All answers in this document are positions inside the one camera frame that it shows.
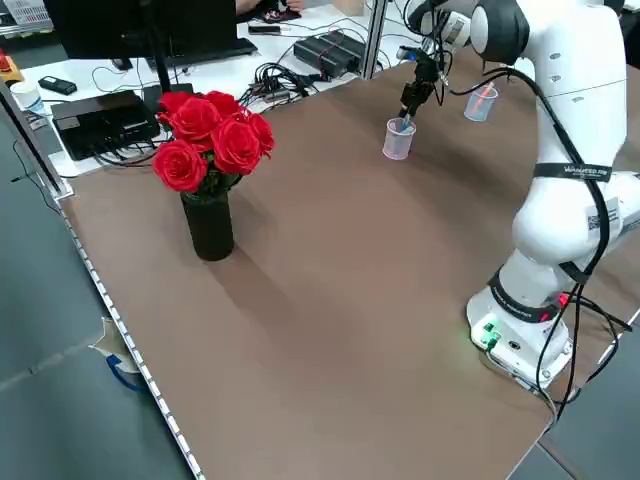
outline black device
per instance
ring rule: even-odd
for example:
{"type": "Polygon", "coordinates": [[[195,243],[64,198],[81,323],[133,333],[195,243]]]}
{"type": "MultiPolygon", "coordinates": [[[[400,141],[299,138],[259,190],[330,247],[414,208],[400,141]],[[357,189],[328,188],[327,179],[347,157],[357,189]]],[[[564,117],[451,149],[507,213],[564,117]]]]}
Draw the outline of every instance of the black device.
{"type": "Polygon", "coordinates": [[[78,91],[78,87],[76,87],[75,83],[52,76],[42,77],[38,80],[38,85],[45,90],[51,90],[52,92],[60,93],[61,95],[71,95],[73,92],[78,91]]]}
{"type": "Polygon", "coordinates": [[[293,44],[296,58],[333,78],[359,71],[363,52],[362,42],[341,32],[308,37],[293,44]]]}
{"type": "Polygon", "coordinates": [[[145,87],[143,95],[153,111],[163,92],[193,92],[190,84],[171,85],[167,57],[206,60],[238,42],[234,0],[109,0],[99,8],[86,0],[45,0],[45,6],[70,58],[152,56],[160,86],[145,87]]]}
{"type": "Polygon", "coordinates": [[[279,25],[249,25],[251,35],[280,35],[279,25]]]}
{"type": "Polygon", "coordinates": [[[160,133],[151,111],[131,90],[59,103],[51,111],[53,124],[74,160],[147,142],[160,133]]]}
{"type": "MultiPolygon", "coordinates": [[[[225,58],[237,57],[239,55],[250,55],[258,51],[258,48],[246,38],[237,38],[228,48],[211,50],[201,53],[176,53],[167,58],[167,67],[177,68],[190,67],[195,63],[210,62],[212,60],[223,60],[225,58]]],[[[147,57],[149,68],[156,70],[156,63],[153,57],[147,57]]]]}

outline tabletop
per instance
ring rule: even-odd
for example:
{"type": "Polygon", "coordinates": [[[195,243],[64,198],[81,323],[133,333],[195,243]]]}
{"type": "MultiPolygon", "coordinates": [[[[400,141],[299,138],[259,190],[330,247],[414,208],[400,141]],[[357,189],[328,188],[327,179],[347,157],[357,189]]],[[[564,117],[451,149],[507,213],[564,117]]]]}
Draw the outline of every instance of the tabletop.
{"type": "MultiPolygon", "coordinates": [[[[460,55],[452,82],[480,68],[460,55]]],[[[464,317],[513,248],[531,94],[499,84],[484,124],[464,98],[430,102],[392,162],[384,125],[411,77],[400,66],[270,112],[277,148],[230,196],[237,248],[222,262],[195,256],[152,172],[73,181],[64,210],[207,476],[504,478],[548,424],[540,399],[486,368],[464,317]]],[[[586,291],[623,318],[640,304],[639,249],[636,236],[607,257],[586,291]]],[[[581,378],[609,342],[583,320],[581,378]]]]}
{"type": "MultiPolygon", "coordinates": [[[[283,25],[287,31],[280,36],[249,35],[248,23],[238,25],[238,36],[250,39],[258,51],[252,55],[243,55],[219,61],[211,61],[192,65],[187,74],[178,70],[178,81],[191,83],[195,91],[208,92],[219,90],[240,97],[252,83],[257,67],[266,62],[276,62],[282,58],[282,65],[291,68],[301,74],[317,73],[309,65],[296,59],[291,46],[296,40],[309,35],[319,35],[330,30],[342,29],[342,31],[360,41],[366,41],[368,36],[369,10],[365,9],[364,16],[347,17],[332,5],[324,5],[304,10],[302,17],[295,22],[283,25]]],[[[400,45],[418,45],[418,39],[400,24],[399,9],[389,6],[388,20],[384,27],[384,36],[381,41],[381,63],[385,68],[397,63],[396,52],[400,45]]],[[[149,85],[149,82],[157,82],[158,78],[152,71],[146,60],[132,59],[133,69],[127,72],[118,72],[108,60],[66,60],[64,62],[51,63],[22,71],[26,80],[37,83],[39,79],[50,75],[53,77],[74,82],[78,91],[70,96],[59,95],[54,92],[43,91],[42,96],[47,100],[45,108],[50,111],[50,104],[54,100],[73,101],[83,98],[104,95],[115,89],[132,89],[139,94],[140,85],[149,85]]],[[[318,82],[316,87],[322,91],[341,85],[358,78],[354,74],[346,74],[331,82],[318,82]]],[[[260,111],[269,104],[258,102],[251,106],[254,111],[260,111]]],[[[73,161],[66,151],[50,156],[51,161],[60,175],[75,177],[77,175],[101,168],[101,164],[95,159],[89,158],[83,161],[73,161]]]]}

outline gray floor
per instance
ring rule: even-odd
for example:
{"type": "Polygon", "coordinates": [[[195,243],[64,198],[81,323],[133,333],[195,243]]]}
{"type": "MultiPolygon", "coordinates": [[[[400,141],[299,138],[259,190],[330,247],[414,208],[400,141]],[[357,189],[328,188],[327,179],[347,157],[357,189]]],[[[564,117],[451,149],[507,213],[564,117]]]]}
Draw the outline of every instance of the gray floor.
{"type": "Polygon", "coordinates": [[[0,478],[193,478],[147,393],[87,345],[102,303],[0,124],[0,478]]]}

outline computer monitor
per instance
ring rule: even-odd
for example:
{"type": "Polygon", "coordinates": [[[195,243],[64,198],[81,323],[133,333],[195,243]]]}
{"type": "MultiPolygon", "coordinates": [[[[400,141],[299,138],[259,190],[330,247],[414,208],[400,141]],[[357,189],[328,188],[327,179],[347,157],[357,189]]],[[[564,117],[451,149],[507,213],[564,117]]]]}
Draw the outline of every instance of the computer monitor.
{"type": "Polygon", "coordinates": [[[256,50],[251,42],[237,37],[235,0],[44,3],[70,58],[153,57],[160,87],[144,89],[145,103],[153,110],[162,92],[193,91],[187,84],[170,85],[167,57],[183,58],[185,63],[193,56],[196,63],[256,50]]]}

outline rose bouquet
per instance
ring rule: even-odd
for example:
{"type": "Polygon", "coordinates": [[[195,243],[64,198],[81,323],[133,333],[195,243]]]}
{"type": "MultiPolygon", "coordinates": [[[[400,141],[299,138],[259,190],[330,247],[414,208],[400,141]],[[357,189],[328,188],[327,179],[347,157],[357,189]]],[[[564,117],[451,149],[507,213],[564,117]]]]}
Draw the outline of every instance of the rose bouquet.
{"type": "Polygon", "coordinates": [[[219,260],[233,249],[227,192],[274,147],[271,127],[226,93],[165,93],[158,120],[175,137],[153,159],[164,184],[180,192],[196,253],[219,260]]]}

